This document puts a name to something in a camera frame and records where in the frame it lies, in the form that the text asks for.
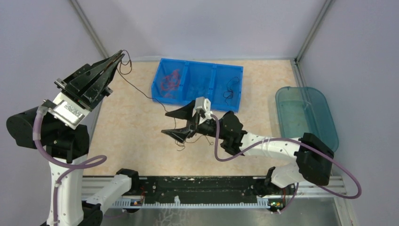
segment red object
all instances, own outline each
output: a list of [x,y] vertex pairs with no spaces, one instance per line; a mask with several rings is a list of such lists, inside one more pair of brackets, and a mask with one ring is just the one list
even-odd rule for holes
[[144,201],[144,197],[145,197],[145,190],[144,190],[144,186],[142,186],[142,187],[141,187],[141,190],[142,190],[143,192],[141,193],[141,196],[142,196],[142,198],[141,198],[140,202],[141,202],[141,203],[143,203],[143,201]]
[[170,91],[175,91],[180,85],[180,74],[179,69],[174,70],[171,74],[165,76],[161,82],[161,90],[166,91],[166,94],[162,95],[163,97],[171,97],[173,95]]
[[286,204],[286,189],[283,188],[283,204]]

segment cable connector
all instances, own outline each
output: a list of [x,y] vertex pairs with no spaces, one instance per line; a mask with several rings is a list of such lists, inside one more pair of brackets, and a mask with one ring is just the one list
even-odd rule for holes
[[194,109],[201,115],[199,120],[199,125],[205,122],[206,120],[212,119],[211,115],[213,114],[211,111],[211,102],[209,99],[205,97],[197,97],[195,99]]
[[45,100],[42,105],[39,105],[38,110],[36,111],[36,114],[42,115],[44,117],[48,112],[48,108],[49,108],[48,102],[51,102],[51,101]]

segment white wall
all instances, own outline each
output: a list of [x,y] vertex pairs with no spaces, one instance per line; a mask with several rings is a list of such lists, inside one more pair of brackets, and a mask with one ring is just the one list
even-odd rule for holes
[[361,226],[399,221],[398,9],[397,0],[336,1],[301,63],[307,85],[328,100],[335,158],[363,186],[353,201]]
[[0,1],[0,225],[41,225],[50,205],[48,163],[16,146],[7,118],[53,99],[55,79],[100,59],[68,1]]
[[79,0],[108,52],[295,57],[325,0]]

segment blue plastic tray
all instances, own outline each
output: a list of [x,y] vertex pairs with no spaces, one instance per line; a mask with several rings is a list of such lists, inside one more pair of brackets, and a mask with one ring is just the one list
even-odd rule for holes
[[311,87],[283,87],[276,93],[281,137],[302,137],[312,133],[333,152],[339,141],[333,117],[324,95]]
[[238,112],[242,72],[242,66],[163,58],[151,85],[152,98],[186,105],[197,97],[206,97],[213,110]]

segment tabletop surface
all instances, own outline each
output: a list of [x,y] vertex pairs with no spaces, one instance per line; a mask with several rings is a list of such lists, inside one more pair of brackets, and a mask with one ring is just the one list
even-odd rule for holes
[[[285,86],[296,86],[289,60],[208,61],[244,67],[241,103],[237,116],[243,130],[266,137],[279,137],[275,94]],[[134,62],[125,78],[151,97],[151,84],[159,62]],[[129,68],[122,67],[122,73]],[[273,166],[287,162],[261,156],[238,157],[218,162],[214,146],[200,135],[185,148],[162,134],[173,129],[173,118],[166,117],[163,107],[124,81],[116,72],[110,84],[113,93],[104,99],[91,142],[89,157],[104,154],[107,161],[86,169],[85,175],[114,175],[120,168],[136,170],[142,176],[254,176],[265,175]],[[168,111],[181,106],[165,105]],[[214,111],[221,118],[224,112]],[[176,120],[177,128],[185,121]],[[230,155],[219,147],[219,157]]]

